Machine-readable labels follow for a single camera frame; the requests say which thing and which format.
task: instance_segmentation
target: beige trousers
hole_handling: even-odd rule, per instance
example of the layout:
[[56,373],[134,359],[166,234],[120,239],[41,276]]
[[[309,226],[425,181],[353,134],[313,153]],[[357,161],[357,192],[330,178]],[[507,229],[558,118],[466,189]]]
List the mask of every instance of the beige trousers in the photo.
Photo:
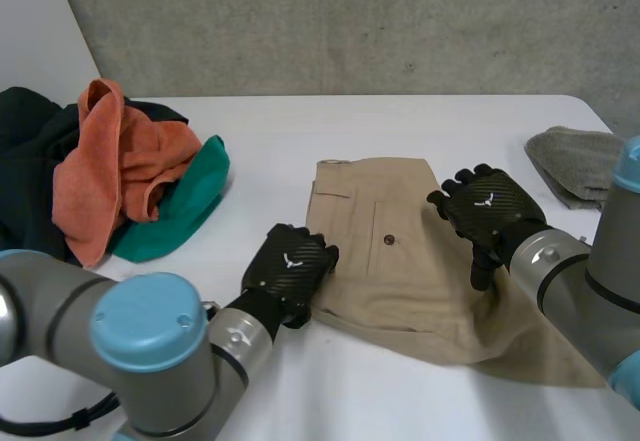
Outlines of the beige trousers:
[[307,227],[340,248],[313,301],[316,319],[398,353],[549,385],[602,378],[502,268],[471,288],[471,244],[425,198],[438,183],[422,159],[321,161]]

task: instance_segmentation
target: gray wall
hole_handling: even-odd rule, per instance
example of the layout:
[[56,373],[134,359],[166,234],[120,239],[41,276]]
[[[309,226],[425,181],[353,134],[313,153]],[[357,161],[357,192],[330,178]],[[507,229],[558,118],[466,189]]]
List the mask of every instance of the gray wall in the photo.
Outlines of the gray wall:
[[640,134],[640,0],[69,1],[130,96],[562,93]]

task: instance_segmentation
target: black cable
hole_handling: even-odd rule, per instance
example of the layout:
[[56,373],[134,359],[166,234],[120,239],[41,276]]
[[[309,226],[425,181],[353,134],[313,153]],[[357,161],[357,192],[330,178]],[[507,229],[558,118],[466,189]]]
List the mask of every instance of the black cable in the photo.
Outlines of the black cable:
[[0,417],[0,431],[23,438],[51,436],[52,434],[61,433],[70,429],[79,431],[89,426],[93,421],[111,413],[118,408],[118,406],[120,406],[120,402],[118,398],[116,398],[115,393],[109,393],[91,408],[76,411],[71,417],[63,419],[62,421],[16,423]]

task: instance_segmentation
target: carbon fiber robot hand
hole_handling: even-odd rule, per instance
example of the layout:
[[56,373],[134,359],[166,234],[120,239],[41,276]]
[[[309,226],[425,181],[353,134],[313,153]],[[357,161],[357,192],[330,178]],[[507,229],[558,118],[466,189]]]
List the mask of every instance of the carbon fiber robot hand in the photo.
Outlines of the carbon fiber robot hand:
[[242,289],[264,291],[280,300],[283,323],[298,329],[311,317],[309,305],[338,262],[338,248],[307,228],[276,224],[242,278]]
[[521,222],[546,222],[538,204],[507,173],[486,164],[459,171],[454,181],[446,180],[441,191],[427,201],[436,205],[438,214],[458,233],[473,243],[471,285],[489,289],[494,271],[503,261],[496,253],[500,236],[509,226]]

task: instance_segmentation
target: gray cloth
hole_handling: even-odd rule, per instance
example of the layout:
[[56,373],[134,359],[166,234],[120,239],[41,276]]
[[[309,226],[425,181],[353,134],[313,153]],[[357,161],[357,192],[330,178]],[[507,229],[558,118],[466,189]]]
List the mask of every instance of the gray cloth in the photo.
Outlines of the gray cloth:
[[527,141],[524,150],[569,209],[602,210],[623,146],[614,134],[555,126]]

